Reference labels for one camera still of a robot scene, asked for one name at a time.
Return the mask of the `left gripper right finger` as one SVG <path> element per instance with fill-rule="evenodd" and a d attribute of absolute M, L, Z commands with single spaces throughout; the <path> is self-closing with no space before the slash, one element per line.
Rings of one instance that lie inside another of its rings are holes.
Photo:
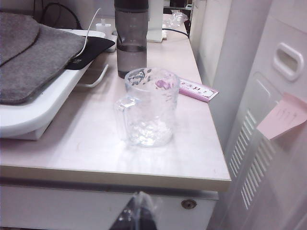
<path fill-rule="evenodd" d="M 151 196 L 145 192 L 139 193 L 139 229 L 158 230 L 164 203 L 158 196 Z"/>

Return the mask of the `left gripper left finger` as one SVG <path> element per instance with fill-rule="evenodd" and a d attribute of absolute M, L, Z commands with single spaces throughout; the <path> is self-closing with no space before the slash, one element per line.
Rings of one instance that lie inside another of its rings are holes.
<path fill-rule="evenodd" d="M 136 227 L 136 211 L 138 193 L 134 194 L 132 198 L 123 207 L 120 214 L 117 216 L 111 230 L 134 230 Z"/>

